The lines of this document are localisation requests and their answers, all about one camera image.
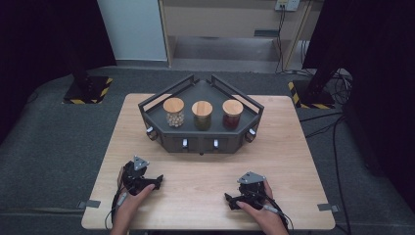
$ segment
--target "yellow black hazard tape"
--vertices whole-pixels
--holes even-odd
[[[108,78],[103,90],[101,91],[100,97],[98,99],[64,99],[64,104],[76,104],[76,105],[83,105],[83,104],[100,104],[103,100],[105,95],[107,95],[108,89],[110,88],[111,83],[113,82],[112,78]]]
[[[293,96],[294,105],[297,108],[322,109],[322,110],[336,108],[334,105],[328,105],[328,104],[303,104],[300,100],[299,94],[297,93],[297,90],[294,84],[292,82],[289,82],[288,86],[290,87],[291,95]]]

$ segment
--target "black curtain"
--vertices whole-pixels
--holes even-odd
[[[84,69],[115,65],[97,1],[0,1],[0,144],[36,87],[72,73],[53,25]]]
[[[336,31],[347,35],[338,53],[353,78],[348,124],[363,158],[379,164],[415,211],[415,2],[358,1],[350,13],[353,1],[325,1],[303,66],[320,68]],[[345,14],[356,14],[350,30],[339,27]]]

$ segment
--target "jar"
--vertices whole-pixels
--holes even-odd
[[[244,106],[240,101],[227,100],[223,102],[223,125],[228,129],[235,129],[238,127],[241,113],[244,110]]]
[[[184,102],[180,98],[169,98],[162,104],[166,112],[165,118],[169,126],[179,127],[184,123]]]
[[[192,106],[193,122],[199,130],[208,130],[211,124],[212,105],[207,101],[198,101]]]

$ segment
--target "wooden table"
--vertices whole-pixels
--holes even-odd
[[[105,229],[117,175],[134,155],[150,162],[146,178],[163,174],[164,179],[139,209],[131,229],[259,230],[243,211],[231,211],[224,198],[224,193],[239,196],[237,179],[248,171],[267,177],[274,199],[295,229],[334,228],[332,213],[317,207],[328,202],[291,98],[251,96],[265,107],[253,143],[233,155],[200,156],[170,154],[147,137],[138,104],[150,96],[126,96],[90,197],[101,205],[86,209],[84,228]]]

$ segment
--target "hand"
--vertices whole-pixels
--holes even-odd
[[[117,182],[120,182],[121,176],[123,173],[123,168],[121,169]],[[134,218],[135,214],[137,213],[138,208],[143,203],[143,201],[151,194],[153,189],[156,187],[155,184],[147,185],[140,193],[133,196],[127,192],[127,190],[121,185],[123,188],[120,196],[127,192],[127,197],[125,198],[124,202],[118,208],[118,211],[115,214],[113,229],[111,230],[112,235],[125,235],[128,231],[128,227]]]
[[[272,189],[269,187],[268,181],[263,181],[264,188],[265,188],[265,194],[273,199],[272,196]],[[265,200],[264,202],[266,205],[272,207],[272,205]],[[255,221],[258,223],[259,227],[262,229],[262,231],[266,235],[286,235],[288,234],[286,228],[284,227],[283,222],[281,221],[281,218],[278,214],[266,210],[261,209],[257,210],[253,207],[251,207],[249,204],[246,204],[244,202],[237,202],[237,205],[244,210],[247,214],[252,216]]]

